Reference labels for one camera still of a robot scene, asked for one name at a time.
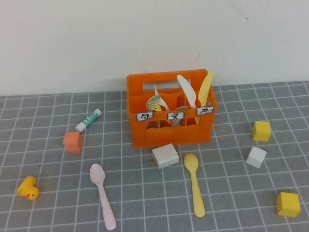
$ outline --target pink plastic spoon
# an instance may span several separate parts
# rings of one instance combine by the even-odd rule
[[[105,173],[100,165],[97,163],[92,164],[90,168],[90,179],[91,181],[97,185],[98,193],[100,195],[100,201],[102,206],[103,218],[106,229],[113,230],[116,227],[115,216],[112,212],[111,205],[107,199],[103,181],[105,179]]]

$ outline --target white wall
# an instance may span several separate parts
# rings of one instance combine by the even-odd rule
[[[215,71],[214,85],[308,80],[308,8],[308,0],[1,0],[0,95],[120,90],[131,73],[199,68]]]

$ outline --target glue stick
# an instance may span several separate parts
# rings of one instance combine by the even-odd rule
[[[82,122],[80,122],[76,127],[76,131],[82,132],[85,130],[87,127],[90,126],[91,123],[93,123],[100,115],[102,112],[99,109],[96,109],[94,112],[88,115],[87,118],[85,118]]]

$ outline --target spoon handle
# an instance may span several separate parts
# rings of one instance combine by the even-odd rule
[[[205,207],[204,207],[201,191],[199,190],[196,173],[191,174],[191,181],[192,181],[194,214],[197,217],[202,217],[205,215]]]
[[[98,186],[98,193],[100,195],[105,227],[109,231],[113,230],[116,227],[116,220],[103,186]]]

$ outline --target yellow plastic spoon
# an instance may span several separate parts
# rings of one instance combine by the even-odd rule
[[[197,168],[198,168],[197,156],[193,153],[185,154],[184,165],[191,174],[194,214],[197,217],[202,217],[205,215],[205,207],[204,207],[201,191],[199,190],[199,186],[197,182]]]

